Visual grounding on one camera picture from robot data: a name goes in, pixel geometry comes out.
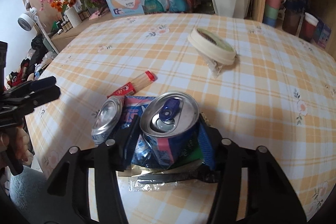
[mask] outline paper cup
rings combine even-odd
[[[309,13],[305,13],[299,37],[307,42],[313,38],[319,20]]]

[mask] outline checkered tablecloth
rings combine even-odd
[[[237,50],[234,65],[217,79],[187,40],[195,26]],[[269,26],[215,15],[121,18],[92,25],[75,38],[43,73],[57,78],[60,99],[27,117],[47,176],[69,147],[93,147],[90,130],[106,95],[148,69],[157,80],[137,95],[189,93],[223,136],[242,147],[269,148],[308,218],[320,208],[336,183],[335,61]],[[122,178],[119,185],[129,222],[136,224],[205,223],[216,187],[129,192]]]

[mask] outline pull tab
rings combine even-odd
[[[177,112],[179,111],[180,100],[176,98],[168,99],[159,113],[159,119],[161,121],[169,121],[172,120]]]

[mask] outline bottle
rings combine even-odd
[[[62,28],[63,28],[63,30],[64,30],[65,32],[68,30],[68,28],[67,28],[65,22],[62,23]]]
[[[114,91],[111,95],[107,96],[107,98],[117,95],[133,95],[138,91],[144,89],[154,81],[155,81],[154,75],[148,70],[143,74],[139,75],[138,77],[132,79],[130,82],[123,85],[121,88]]]

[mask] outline aluminum can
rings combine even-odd
[[[102,105],[91,130],[91,136],[95,146],[107,140],[112,129],[120,119],[123,105],[123,96],[111,96]]]
[[[197,102],[180,91],[166,92],[146,108],[140,119],[140,128],[162,167],[175,163],[195,132],[198,118]]]

